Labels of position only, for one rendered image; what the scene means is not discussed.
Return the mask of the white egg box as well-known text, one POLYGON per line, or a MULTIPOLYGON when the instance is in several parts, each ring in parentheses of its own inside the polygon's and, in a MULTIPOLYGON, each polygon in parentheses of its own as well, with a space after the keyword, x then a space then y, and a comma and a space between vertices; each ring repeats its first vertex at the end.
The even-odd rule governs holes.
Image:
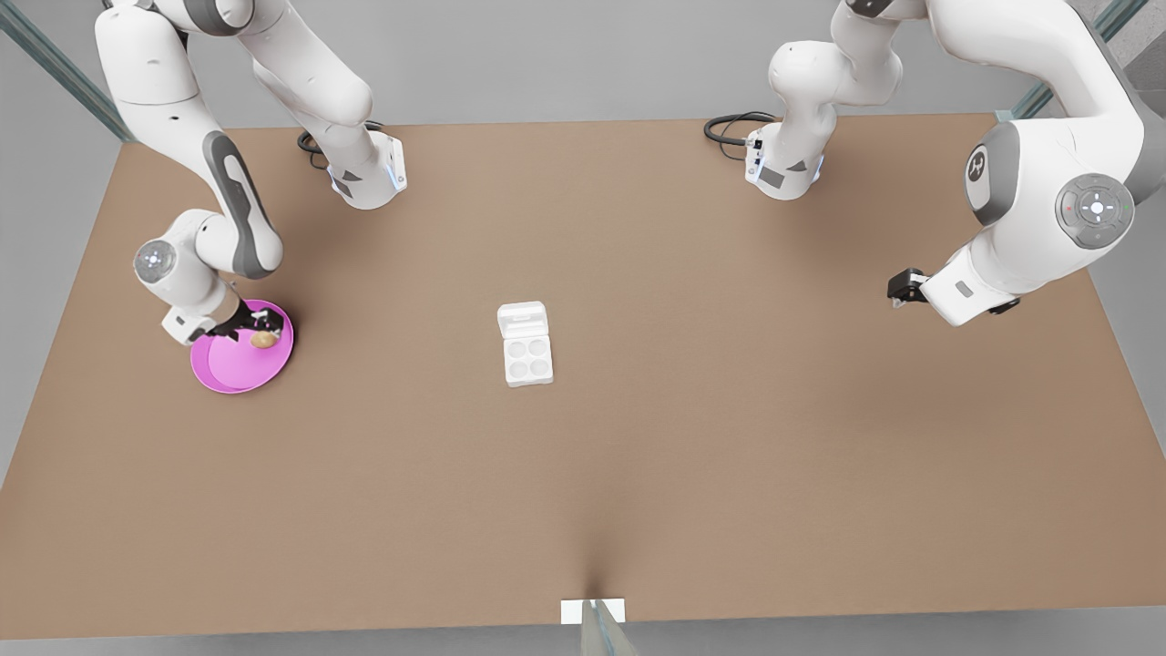
POLYGON ((548 312, 542 302, 501 304, 496 313, 503 337, 506 382, 512 389, 554 382, 548 312))

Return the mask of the pink round plate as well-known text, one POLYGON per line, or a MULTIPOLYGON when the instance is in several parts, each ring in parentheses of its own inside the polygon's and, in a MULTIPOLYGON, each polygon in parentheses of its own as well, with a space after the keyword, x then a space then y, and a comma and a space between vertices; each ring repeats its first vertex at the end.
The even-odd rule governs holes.
POLYGON ((189 361, 201 385, 222 394, 241 394, 258 389, 283 371, 294 348, 294 327, 280 306, 262 299, 246 299, 255 310, 275 310, 283 316, 279 341, 271 350, 251 347, 254 331, 239 331, 238 341, 220 336, 201 336, 189 350, 189 361))

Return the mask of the silver frame post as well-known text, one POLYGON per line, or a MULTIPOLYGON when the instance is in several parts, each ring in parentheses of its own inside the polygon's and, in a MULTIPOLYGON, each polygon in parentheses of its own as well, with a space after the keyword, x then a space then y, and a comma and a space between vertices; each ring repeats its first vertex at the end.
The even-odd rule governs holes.
POLYGON ((559 602, 559 622, 580 626, 580 656, 639 656, 624 632, 625 619, 623 598, 559 602))
POLYGON ((1032 48, 1033 61, 1018 68, 1033 68, 1028 73, 1040 80, 1038 85, 1044 91, 1024 96, 1019 107, 997 112, 998 125, 1037 118, 1049 101, 1061 108, 1059 118, 1131 118, 1133 124, 1140 120, 1136 111, 1149 108, 1146 93, 1129 78, 1125 64, 1112 52, 1107 36, 1119 28, 1121 17, 1131 20, 1146 5, 1163 10, 1166 24, 1166 0, 1111 0, 1111 5, 1114 10, 1104 8, 1100 13, 1100 17, 1111 17, 1101 30, 1073 3, 1067 3, 1066 10, 1045 15, 1047 23, 1032 48))
POLYGON ((0 30, 20 45, 38 68, 45 70, 47 75, 82 104, 113 136, 119 137, 124 144, 133 144, 136 141, 108 96, 105 96, 87 75, 84 75, 66 54, 45 36, 45 33, 24 16, 12 0, 0 0, 0 30))

